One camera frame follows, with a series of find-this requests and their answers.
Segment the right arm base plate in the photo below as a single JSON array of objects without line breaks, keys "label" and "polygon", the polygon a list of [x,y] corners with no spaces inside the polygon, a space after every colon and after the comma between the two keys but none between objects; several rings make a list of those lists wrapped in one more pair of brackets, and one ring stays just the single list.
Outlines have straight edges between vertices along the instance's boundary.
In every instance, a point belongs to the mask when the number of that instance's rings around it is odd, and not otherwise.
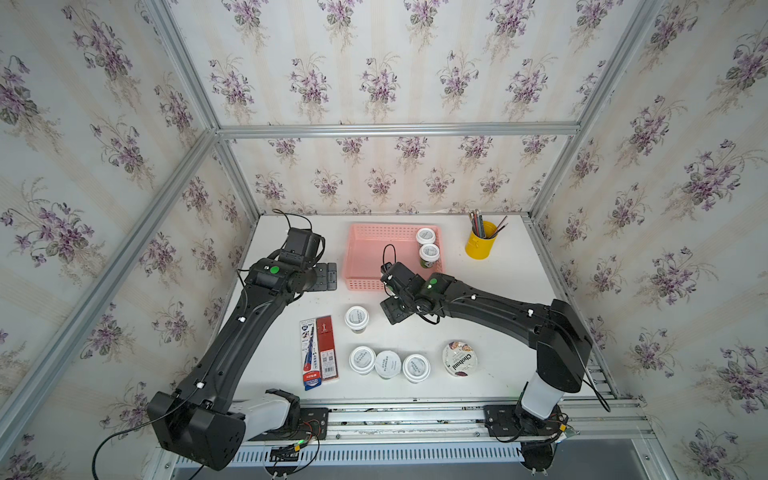
[{"label": "right arm base plate", "polygon": [[497,439],[510,440],[521,437],[552,437],[563,432],[569,417],[559,406],[545,419],[540,419],[518,404],[485,405],[484,426]]}]

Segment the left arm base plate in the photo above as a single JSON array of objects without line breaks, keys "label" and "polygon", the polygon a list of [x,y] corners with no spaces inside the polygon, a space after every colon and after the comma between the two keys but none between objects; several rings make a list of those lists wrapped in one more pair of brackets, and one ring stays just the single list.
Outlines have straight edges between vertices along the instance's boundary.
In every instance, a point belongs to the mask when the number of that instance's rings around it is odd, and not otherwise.
[{"label": "left arm base plate", "polygon": [[330,410],[303,407],[300,398],[280,389],[268,389],[242,404],[248,441],[304,439],[312,434],[325,440]]}]

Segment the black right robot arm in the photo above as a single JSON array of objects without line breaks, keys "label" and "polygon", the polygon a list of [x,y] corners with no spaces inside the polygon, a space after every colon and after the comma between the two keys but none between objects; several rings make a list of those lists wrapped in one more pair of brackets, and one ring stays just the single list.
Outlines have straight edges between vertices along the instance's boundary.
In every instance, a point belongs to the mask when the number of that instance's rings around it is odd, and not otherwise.
[{"label": "black right robot arm", "polygon": [[544,421],[565,394],[581,390],[593,340],[569,303],[514,300],[442,273],[425,279],[401,263],[392,265],[381,282],[388,298],[380,306],[392,325],[413,315],[433,325],[450,317],[505,334],[534,350],[535,373],[519,400],[527,416]]}]

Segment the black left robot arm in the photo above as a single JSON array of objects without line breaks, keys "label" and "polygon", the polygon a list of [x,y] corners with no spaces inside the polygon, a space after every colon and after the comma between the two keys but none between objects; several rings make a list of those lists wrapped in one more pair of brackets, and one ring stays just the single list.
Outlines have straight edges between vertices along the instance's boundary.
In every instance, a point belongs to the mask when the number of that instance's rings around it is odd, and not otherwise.
[{"label": "black left robot arm", "polygon": [[331,291],[328,263],[302,269],[263,258],[241,280],[229,319],[187,376],[170,393],[158,392],[147,415],[159,445],[215,471],[225,468],[241,444],[260,435],[293,435],[300,399],[267,389],[248,400],[236,390],[261,340],[285,308],[309,291]]}]

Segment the pink plastic basket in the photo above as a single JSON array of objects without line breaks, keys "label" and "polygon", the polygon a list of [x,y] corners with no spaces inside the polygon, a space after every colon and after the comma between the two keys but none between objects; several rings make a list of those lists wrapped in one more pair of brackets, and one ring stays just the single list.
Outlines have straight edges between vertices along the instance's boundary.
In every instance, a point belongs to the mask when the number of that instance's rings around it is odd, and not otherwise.
[{"label": "pink plastic basket", "polygon": [[395,260],[414,273],[428,278],[443,273],[439,258],[429,267],[421,264],[422,242],[418,234],[424,229],[434,232],[434,243],[442,248],[442,231],[437,225],[354,223],[349,229],[347,247],[342,262],[342,279],[351,291],[377,291],[383,288],[382,266]]}]

